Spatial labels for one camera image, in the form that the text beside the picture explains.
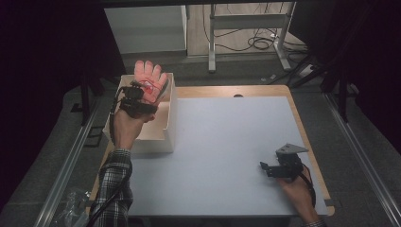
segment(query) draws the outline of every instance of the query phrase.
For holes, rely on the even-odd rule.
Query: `metal frame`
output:
[[[38,218],[36,219],[34,225],[35,227],[50,226],[51,220],[59,205],[64,189],[67,186],[68,181],[70,180],[71,173],[75,168],[77,159],[85,143],[85,139],[88,136],[92,123],[94,122],[100,102],[101,98],[95,97],[91,106],[91,115],[89,116],[88,122],[86,125],[81,127],[79,134],[74,142],[74,145],[71,147],[70,152],[68,153],[68,156],[66,157],[64,164],[61,167],[59,175],[57,176],[56,181],[53,183],[49,195],[44,202],[44,206],[42,207],[42,210],[39,213]]]
[[[290,2],[286,14],[258,15],[215,15],[215,5],[210,5],[210,42],[209,42],[209,73],[216,72],[215,30],[220,29],[253,29],[253,28],[282,28],[274,49],[285,71],[291,70],[283,50],[289,22],[294,10],[294,2]]]

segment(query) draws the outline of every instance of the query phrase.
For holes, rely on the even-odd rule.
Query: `black cable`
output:
[[[109,113],[109,131],[110,131],[110,138],[112,139],[113,144],[115,144],[114,141],[114,113],[115,113],[115,108],[117,107],[117,103],[118,103],[118,97],[120,96],[121,91],[124,89],[124,87],[120,87],[120,89],[118,89],[117,94],[114,97],[114,102],[113,102],[113,106],[110,109],[110,113]]]
[[[267,4],[266,7],[265,7],[265,11],[269,10],[269,7],[270,7],[270,5]],[[210,43],[209,37],[207,36],[206,26],[205,26],[205,21],[204,21],[204,20],[205,20],[205,16],[204,16],[204,5],[202,6],[202,20],[203,20],[203,31],[204,31],[204,35],[205,35],[207,41]],[[237,31],[239,31],[239,30],[242,30],[242,29],[233,30],[233,31],[227,32],[227,33],[225,33],[225,34],[221,34],[221,35],[215,35],[215,34],[213,34],[213,35],[214,35],[214,37],[217,37],[217,38],[218,38],[218,37],[221,37],[221,36],[224,36],[224,35],[232,34],[232,33],[237,32]],[[223,47],[223,48],[227,48],[227,49],[229,49],[229,50],[236,51],[236,52],[245,51],[245,50],[248,50],[248,49],[250,49],[250,48],[252,48],[252,47],[254,47],[254,48],[258,49],[258,50],[266,50],[266,49],[268,49],[269,47],[272,46],[272,44],[274,43],[274,40],[269,39],[269,38],[264,38],[264,37],[258,37],[258,36],[257,36],[258,31],[259,31],[259,29],[257,29],[256,33],[254,33],[254,36],[251,37],[251,38],[248,40],[248,45],[249,45],[249,46],[248,46],[248,47],[245,47],[245,48],[243,48],[243,49],[233,49],[233,48],[231,48],[231,47],[229,47],[229,46],[222,45],[222,44],[215,44],[215,46],[220,46],[220,47]],[[260,47],[260,46],[258,46],[258,44],[266,44],[267,46],[265,46],[265,47]]]
[[[113,192],[113,195],[110,198],[108,198],[106,200],[106,202],[103,203],[103,205],[92,215],[92,217],[89,219],[86,227],[92,227],[95,224],[96,220],[99,218],[101,213],[103,213],[103,211],[112,203],[112,201],[122,191],[124,185],[130,179],[131,174],[132,174],[132,163],[130,162],[130,168],[129,168],[128,174],[123,178],[123,180],[121,181],[121,184],[115,189],[115,191]]]

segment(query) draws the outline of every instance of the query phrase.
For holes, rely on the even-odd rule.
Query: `white desk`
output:
[[[182,103],[186,103],[181,105],[182,109],[179,103],[178,115],[179,119],[182,119],[181,123],[180,121],[178,123],[178,129],[185,133],[178,134],[180,139],[177,141],[175,152],[133,155],[131,188],[134,203],[129,215],[175,217],[295,215],[291,204],[274,179],[268,178],[258,165],[260,161],[273,164],[272,156],[275,150],[285,143],[309,149],[309,153],[300,154],[300,157],[305,164],[313,168],[312,175],[318,195],[318,213],[321,215],[334,213],[333,207],[328,207],[327,210],[323,203],[323,199],[329,199],[329,195],[286,86],[183,87],[177,88],[177,93],[178,97],[230,98],[224,100],[217,98],[216,102],[221,101],[220,107],[214,105],[215,101],[211,102],[208,99],[200,98],[197,102],[179,99]],[[245,97],[279,97],[233,98],[232,96],[236,94]],[[201,105],[210,105],[210,108],[201,108]],[[238,105],[244,107],[240,110],[244,114],[235,114],[236,122],[226,121],[224,116],[237,112],[238,110],[233,108]],[[200,119],[201,115],[191,114],[194,109],[197,109],[197,112],[216,110],[220,118],[210,118],[205,114],[204,118]],[[253,124],[251,129],[246,119],[250,115],[260,118],[260,124]],[[219,127],[231,127],[230,133],[205,136]],[[264,133],[248,133],[252,130]],[[234,134],[248,142],[233,141]],[[249,141],[253,139],[257,142],[250,143]],[[223,146],[219,149],[213,149],[221,144]]]

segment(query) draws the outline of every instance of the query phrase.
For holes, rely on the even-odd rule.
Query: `white box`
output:
[[[135,140],[131,152],[133,153],[155,153],[155,152],[173,152],[176,135],[177,121],[177,95],[175,91],[174,77],[168,74],[170,83],[167,87],[167,93],[159,104],[156,118],[144,124],[141,134]],[[118,89],[124,86],[131,86],[133,75],[121,76]],[[119,109],[120,103],[117,103],[115,111]],[[109,140],[110,137],[110,117],[107,118],[103,132]]]

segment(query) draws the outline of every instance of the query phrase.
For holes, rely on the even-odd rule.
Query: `table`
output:
[[[323,198],[327,201],[330,200],[330,196],[328,194],[327,188],[324,184],[324,180],[322,174],[319,170],[318,163],[313,154],[312,147],[307,139],[305,129],[303,127],[300,116],[298,115],[296,106],[290,94],[290,91],[287,86],[284,85],[257,85],[257,86],[211,86],[211,87],[178,87],[177,88],[178,97],[232,97],[234,95],[241,94],[243,96],[284,96],[287,98],[289,107],[292,110],[292,114],[296,121],[296,125],[298,127],[299,133],[302,137],[302,140],[305,144],[305,147],[309,149],[308,158],[312,165],[312,168],[315,172],[315,175],[318,179],[319,183],[315,183],[321,188]],[[109,146],[106,149],[103,162],[105,161],[108,153],[113,150],[112,143],[109,143]],[[96,180],[91,198],[93,200],[96,196],[98,188],[98,181]],[[334,214],[334,207],[328,206],[328,215]]]

